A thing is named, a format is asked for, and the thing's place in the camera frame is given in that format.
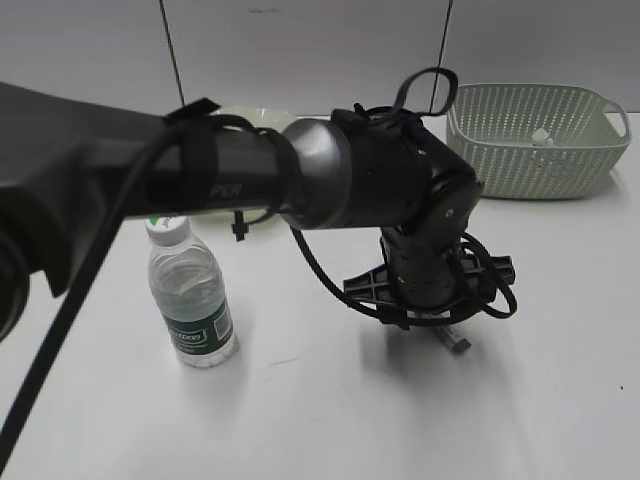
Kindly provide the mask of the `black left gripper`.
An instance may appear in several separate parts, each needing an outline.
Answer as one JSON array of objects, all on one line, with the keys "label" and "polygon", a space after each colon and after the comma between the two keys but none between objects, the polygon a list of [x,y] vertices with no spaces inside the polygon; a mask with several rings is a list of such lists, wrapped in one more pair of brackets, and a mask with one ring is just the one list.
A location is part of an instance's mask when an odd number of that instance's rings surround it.
[{"label": "black left gripper", "polygon": [[437,252],[426,237],[384,228],[384,263],[343,282],[347,298],[372,304],[380,322],[404,330],[448,326],[484,312],[497,319],[514,314],[514,266],[462,233]]}]

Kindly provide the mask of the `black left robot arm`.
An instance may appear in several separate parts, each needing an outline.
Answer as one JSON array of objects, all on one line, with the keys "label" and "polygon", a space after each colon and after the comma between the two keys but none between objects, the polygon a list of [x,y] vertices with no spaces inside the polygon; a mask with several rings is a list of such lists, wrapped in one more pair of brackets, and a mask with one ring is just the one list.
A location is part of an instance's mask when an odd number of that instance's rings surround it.
[{"label": "black left robot arm", "polygon": [[335,110],[282,132],[207,100],[167,116],[1,87],[1,331],[33,273],[78,282],[99,231],[127,217],[261,209],[306,230],[377,227],[382,266],[334,295],[401,328],[499,317],[517,301],[509,257],[467,232],[473,168],[398,106]]}]

